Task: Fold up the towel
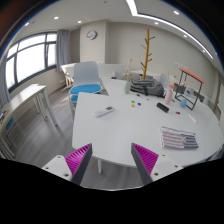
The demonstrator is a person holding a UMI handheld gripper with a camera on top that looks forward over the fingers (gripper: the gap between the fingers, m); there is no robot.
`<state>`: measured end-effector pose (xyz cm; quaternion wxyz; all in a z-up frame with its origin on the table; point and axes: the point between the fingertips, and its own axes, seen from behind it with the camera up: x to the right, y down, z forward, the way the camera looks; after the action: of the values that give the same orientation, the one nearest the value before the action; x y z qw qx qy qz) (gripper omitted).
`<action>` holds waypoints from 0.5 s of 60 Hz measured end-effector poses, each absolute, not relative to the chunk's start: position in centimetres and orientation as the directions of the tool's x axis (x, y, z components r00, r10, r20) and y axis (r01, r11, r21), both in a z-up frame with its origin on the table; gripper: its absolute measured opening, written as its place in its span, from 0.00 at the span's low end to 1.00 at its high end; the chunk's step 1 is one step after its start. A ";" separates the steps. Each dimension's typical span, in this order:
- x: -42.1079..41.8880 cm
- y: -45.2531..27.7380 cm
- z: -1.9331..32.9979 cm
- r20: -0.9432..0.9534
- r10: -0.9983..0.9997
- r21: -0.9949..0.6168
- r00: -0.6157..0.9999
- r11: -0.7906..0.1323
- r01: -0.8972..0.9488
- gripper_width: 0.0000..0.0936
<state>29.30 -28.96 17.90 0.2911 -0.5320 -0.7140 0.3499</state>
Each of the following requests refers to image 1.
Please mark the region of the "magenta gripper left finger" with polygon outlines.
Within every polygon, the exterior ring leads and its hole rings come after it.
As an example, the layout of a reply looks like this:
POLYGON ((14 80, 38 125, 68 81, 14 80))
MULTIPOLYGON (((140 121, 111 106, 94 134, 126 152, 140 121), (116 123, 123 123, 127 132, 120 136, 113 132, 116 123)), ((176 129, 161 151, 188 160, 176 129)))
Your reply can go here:
POLYGON ((71 181, 79 185, 92 156, 92 144, 87 144, 73 151, 65 157, 65 161, 72 173, 71 181))

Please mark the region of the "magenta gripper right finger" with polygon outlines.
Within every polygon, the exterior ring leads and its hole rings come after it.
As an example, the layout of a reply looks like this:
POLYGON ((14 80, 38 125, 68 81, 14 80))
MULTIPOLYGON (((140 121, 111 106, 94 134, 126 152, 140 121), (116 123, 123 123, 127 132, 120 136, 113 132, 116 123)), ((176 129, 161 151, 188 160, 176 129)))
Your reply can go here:
POLYGON ((131 144, 131 154, 139 171, 144 185, 153 182, 151 172, 158 160, 159 155, 136 143, 131 144))

